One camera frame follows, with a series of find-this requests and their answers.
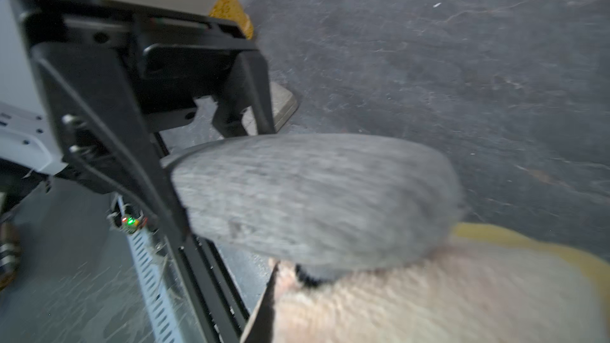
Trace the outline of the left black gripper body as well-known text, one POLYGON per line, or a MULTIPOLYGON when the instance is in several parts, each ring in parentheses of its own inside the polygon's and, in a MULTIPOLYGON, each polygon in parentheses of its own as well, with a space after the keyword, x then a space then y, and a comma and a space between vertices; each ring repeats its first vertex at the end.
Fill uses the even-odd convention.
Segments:
POLYGON ((111 0, 10 4, 29 60, 30 49, 44 42, 117 52, 152 133, 190 123, 195 100, 219 92, 236 55, 259 51, 235 22, 224 19, 111 0))

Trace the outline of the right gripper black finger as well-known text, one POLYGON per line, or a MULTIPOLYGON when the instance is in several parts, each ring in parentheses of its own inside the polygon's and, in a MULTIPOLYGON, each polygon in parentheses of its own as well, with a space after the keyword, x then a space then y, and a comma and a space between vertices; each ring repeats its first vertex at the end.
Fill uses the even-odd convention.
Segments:
POLYGON ((278 273, 275 264, 265 288, 265 292, 257 304, 256 311, 250 316, 240 342, 271 343, 273 341, 273 323, 275 319, 274 299, 278 273))

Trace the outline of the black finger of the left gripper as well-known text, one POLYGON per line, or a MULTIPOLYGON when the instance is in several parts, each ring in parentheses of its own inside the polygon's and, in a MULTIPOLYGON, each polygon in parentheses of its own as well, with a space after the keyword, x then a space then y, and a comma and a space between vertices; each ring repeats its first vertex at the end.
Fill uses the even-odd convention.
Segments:
POLYGON ((242 124, 248 108, 253 111, 260 135, 276 133, 268 65, 260 52, 236 55, 227 79, 212 98, 217 104, 212 125, 224 138, 248 135, 242 124))
POLYGON ((184 246, 191 234, 185 210, 160 165, 119 54, 44 42, 30 49, 30 62, 71 162, 157 216, 170 243, 184 246))

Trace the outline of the grey fabric oval eyeglass case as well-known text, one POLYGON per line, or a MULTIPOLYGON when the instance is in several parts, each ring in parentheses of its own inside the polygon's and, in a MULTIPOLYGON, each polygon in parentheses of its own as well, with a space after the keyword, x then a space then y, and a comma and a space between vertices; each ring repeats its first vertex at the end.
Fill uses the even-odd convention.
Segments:
POLYGON ((449 159, 396 138, 228 138, 163 165, 194 234, 290 260, 316 279, 417 262, 468 212, 449 159))

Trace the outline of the grey rectangular eyeglass case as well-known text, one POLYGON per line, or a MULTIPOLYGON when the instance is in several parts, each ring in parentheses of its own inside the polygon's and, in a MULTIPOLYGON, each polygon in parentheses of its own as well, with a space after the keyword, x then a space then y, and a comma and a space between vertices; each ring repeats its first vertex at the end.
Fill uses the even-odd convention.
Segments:
MULTIPOLYGON (((287 88, 276 82, 270 83, 270 94, 273 108, 274 127, 279 132, 297 111, 299 103, 295 95, 287 88)), ((249 135, 258 135, 257 122, 252 107, 243 114, 242 124, 249 135)))

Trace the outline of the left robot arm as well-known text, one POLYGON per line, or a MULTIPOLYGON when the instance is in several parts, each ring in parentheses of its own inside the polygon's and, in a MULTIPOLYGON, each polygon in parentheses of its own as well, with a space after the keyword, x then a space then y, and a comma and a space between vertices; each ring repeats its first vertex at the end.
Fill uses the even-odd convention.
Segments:
POLYGON ((251 109, 275 133, 268 65, 232 21, 112 0, 9 0, 39 111, 1 106, 1 157, 117 192, 170 238, 191 228, 154 134, 191 123, 198 98, 213 127, 241 137, 251 109))

